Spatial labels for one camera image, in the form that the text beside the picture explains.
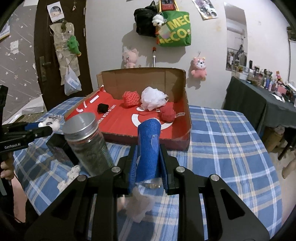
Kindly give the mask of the person's left hand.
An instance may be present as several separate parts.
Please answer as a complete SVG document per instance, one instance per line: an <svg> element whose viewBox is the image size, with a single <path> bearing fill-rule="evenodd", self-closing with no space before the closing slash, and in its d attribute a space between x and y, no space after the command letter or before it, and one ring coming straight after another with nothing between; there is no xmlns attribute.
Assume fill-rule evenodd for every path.
<svg viewBox="0 0 296 241"><path fill-rule="evenodd" d="M12 158L1 162L1 169L1 178L9 181L14 178L14 160Z"/></svg>

